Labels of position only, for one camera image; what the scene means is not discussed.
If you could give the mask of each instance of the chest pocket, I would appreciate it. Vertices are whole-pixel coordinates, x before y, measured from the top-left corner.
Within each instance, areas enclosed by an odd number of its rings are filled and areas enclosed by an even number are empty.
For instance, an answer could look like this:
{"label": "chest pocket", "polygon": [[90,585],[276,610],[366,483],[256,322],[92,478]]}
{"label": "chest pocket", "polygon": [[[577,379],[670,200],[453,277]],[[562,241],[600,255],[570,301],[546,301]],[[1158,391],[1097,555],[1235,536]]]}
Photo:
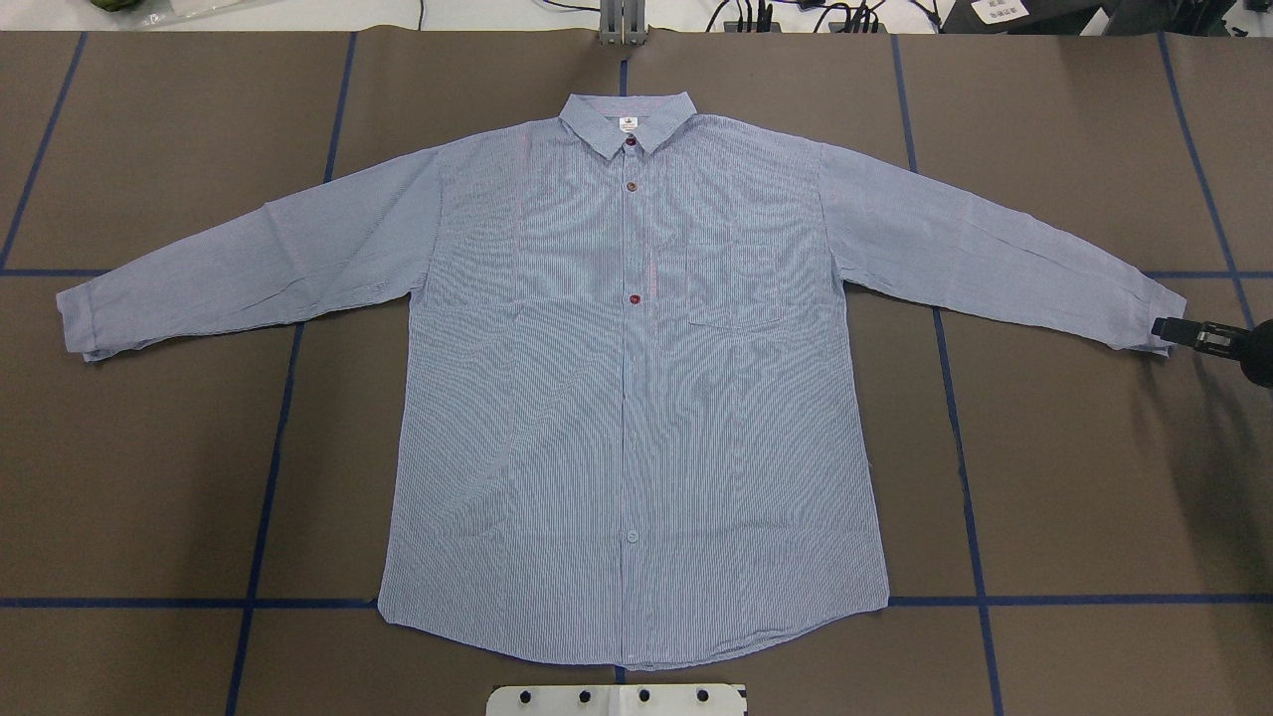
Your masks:
{"label": "chest pocket", "polygon": [[689,243],[685,268],[689,322],[747,329],[782,317],[777,246]]}

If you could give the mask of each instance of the white table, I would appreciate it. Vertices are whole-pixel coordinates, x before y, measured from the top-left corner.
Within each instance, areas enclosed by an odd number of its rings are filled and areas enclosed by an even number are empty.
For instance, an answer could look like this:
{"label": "white table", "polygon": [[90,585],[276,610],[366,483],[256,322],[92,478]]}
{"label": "white table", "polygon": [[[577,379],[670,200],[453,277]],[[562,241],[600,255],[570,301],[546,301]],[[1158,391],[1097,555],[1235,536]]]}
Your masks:
{"label": "white table", "polygon": [[[564,0],[593,5],[596,0]],[[932,0],[920,0],[931,6]],[[538,0],[425,0],[424,29],[556,29],[580,27],[596,29],[597,14],[568,11]],[[715,0],[648,0],[647,22],[654,27],[681,32],[701,32],[715,9]],[[938,0],[942,17],[953,0]],[[794,5],[778,4],[774,20],[783,32],[810,32],[821,10],[801,11]],[[878,14],[894,33],[932,33],[933,28],[908,0],[887,0]],[[724,20],[737,18],[731,6],[721,13],[715,31]],[[831,13],[839,20],[843,13]],[[1253,36],[1273,34],[1269,15],[1242,8],[1242,0],[1225,15],[1230,25]],[[349,31],[378,24],[415,28],[420,20],[420,0],[251,0],[222,13],[213,13],[157,29],[172,31]],[[129,29],[135,20],[120,13],[98,10],[88,0],[0,0],[0,29]]]}

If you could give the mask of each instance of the long-sleeve shirt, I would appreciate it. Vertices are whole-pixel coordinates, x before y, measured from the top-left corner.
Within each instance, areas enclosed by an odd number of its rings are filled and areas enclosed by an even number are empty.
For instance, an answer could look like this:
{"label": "long-sleeve shirt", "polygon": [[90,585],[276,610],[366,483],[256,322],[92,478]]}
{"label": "long-sleeve shirt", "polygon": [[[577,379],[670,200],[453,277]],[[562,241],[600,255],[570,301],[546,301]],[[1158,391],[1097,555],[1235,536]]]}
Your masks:
{"label": "long-sleeve shirt", "polygon": [[1185,301],[864,154],[572,96],[266,203],[57,296],[101,361],[410,294],[383,617],[665,669],[881,609],[843,282],[1165,354]]}

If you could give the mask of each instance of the shirt sleeve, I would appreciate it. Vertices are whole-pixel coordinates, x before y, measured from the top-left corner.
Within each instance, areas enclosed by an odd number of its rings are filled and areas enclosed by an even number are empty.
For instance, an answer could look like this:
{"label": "shirt sleeve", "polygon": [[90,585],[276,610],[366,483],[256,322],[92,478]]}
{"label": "shirt sleeve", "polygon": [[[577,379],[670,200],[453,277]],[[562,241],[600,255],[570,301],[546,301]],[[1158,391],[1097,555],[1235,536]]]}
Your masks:
{"label": "shirt sleeve", "polygon": [[873,290],[1164,355],[1153,320],[1184,315],[1183,297],[1101,248],[864,154],[822,145],[819,192],[840,278]]}
{"label": "shirt sleeve", "polygon": [[418,289],[440,162],[407,154],[183,238],[57,294],[66,349],[109,358],[178,335],[304,321]]}

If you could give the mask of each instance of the white plastic plate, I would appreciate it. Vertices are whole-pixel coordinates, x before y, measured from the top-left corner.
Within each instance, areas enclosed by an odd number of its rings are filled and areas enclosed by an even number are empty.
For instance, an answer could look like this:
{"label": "white plastic plate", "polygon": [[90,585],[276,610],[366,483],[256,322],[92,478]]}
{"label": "white plastic plate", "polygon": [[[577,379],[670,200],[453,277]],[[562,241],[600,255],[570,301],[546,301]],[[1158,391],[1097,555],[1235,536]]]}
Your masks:
{"label": "white plastic plate", "polygon": [[746,694],[740,684],[500,687],[486,716],[746,716]]}

